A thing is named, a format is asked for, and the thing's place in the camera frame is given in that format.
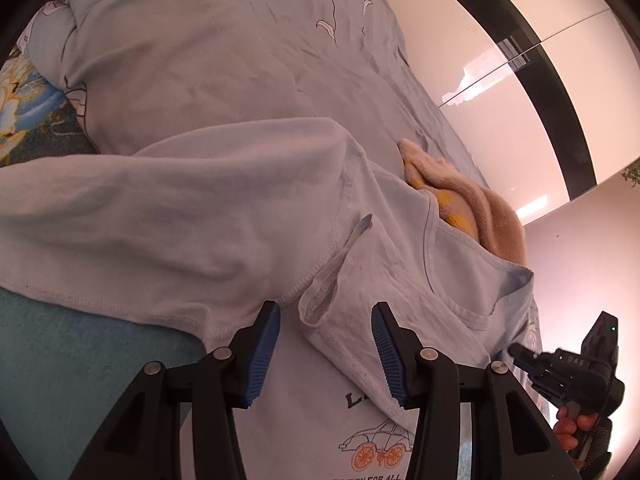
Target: teal fabric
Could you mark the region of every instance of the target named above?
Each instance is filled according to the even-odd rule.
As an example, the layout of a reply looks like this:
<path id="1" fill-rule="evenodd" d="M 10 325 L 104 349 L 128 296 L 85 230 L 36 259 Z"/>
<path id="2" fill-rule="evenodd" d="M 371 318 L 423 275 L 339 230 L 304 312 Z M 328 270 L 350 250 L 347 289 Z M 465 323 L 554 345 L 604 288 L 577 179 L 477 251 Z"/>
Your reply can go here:
<path id="1" fill-rule="evenodd" d="M 0 288 L 0 418 L 39 480 L 66 480 L 140 368 L 205 354 L 191 335 L 76 312 Z"/>

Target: human hand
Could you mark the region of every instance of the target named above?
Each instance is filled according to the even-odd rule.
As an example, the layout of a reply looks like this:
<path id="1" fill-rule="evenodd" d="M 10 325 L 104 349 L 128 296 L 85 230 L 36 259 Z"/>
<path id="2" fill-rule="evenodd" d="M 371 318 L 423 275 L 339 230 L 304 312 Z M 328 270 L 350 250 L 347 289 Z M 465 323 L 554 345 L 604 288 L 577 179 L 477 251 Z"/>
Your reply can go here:
<path id="1" fill-rule="evenodd" d="M 562 448 L 569 452 L 572 449 L 575 449 L 578 446 L 578 439 L 574 437 L 574 433 L 578 430 L 583 431 L 591 431 L 598 420 L 598 414 L 593 413 L 593 415 L 579 415 L 577 420 L 571 420 L 566 416 L 567 408 L 563 406 L 556 413 L 556 418 L 558 421 L 554 426 L 554 433 L 558 436 L 558 440 L 560 444 L 562 444 Z M 574 460 L 575 466 L 580 469 L 583 464 L 579 461 Z"/>

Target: brown towel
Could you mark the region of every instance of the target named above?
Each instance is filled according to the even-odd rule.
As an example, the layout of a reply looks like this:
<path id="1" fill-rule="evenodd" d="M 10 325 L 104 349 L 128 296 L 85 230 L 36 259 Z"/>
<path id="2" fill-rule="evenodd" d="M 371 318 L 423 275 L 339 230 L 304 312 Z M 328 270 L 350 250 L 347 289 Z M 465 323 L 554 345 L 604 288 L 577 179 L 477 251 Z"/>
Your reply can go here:
<path id="1" fill-rule="evenodd" d="M 408 139 L 398 142 L 407 182 L 428 189 L 438 200 L 440 218 L 503 260 L 526 265 L 524 228 L 506 200 L 436 160 Z"/>

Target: orange wheel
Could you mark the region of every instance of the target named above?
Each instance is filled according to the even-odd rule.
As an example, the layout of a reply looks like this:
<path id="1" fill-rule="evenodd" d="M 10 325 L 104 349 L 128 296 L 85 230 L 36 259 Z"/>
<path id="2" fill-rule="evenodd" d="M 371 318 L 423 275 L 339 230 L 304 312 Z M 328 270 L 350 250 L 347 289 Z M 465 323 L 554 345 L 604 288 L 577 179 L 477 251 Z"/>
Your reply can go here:
<path id="1" fill-rule="evenodd" d="M 403 457 L 404 444 L 396 444 L 395 446 L 391 446 L 391 448 L 389 448 L 389 451 L 387 451 L 385 455 L 385 467 L 387 469 L 395 468 L 399 463 L 402 462 Z"/>
<path id="2" fill-rule="evenodd" d="M 365 442 L 360 444 L 356 452 L 351 459 L 351 468 L 354 471 L 364 471 L 369 464 L 373 462 L 373 457 L 376 455 L 376 445 L 371 442 Z"/>

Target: green plant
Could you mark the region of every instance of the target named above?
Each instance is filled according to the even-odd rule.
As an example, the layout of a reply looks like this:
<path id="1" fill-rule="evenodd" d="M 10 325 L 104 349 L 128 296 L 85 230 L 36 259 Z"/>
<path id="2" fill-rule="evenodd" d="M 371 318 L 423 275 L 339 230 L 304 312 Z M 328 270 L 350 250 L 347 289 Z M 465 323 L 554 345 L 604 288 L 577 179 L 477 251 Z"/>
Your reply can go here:
<path id="1" fill-rule="evenodd" d="M 640 184 L 640 158 L 625 168 L 625 171 L 622 172 L 622 177 L 627 182 L 633 182 L 634 187 L 636 184 Z"/>

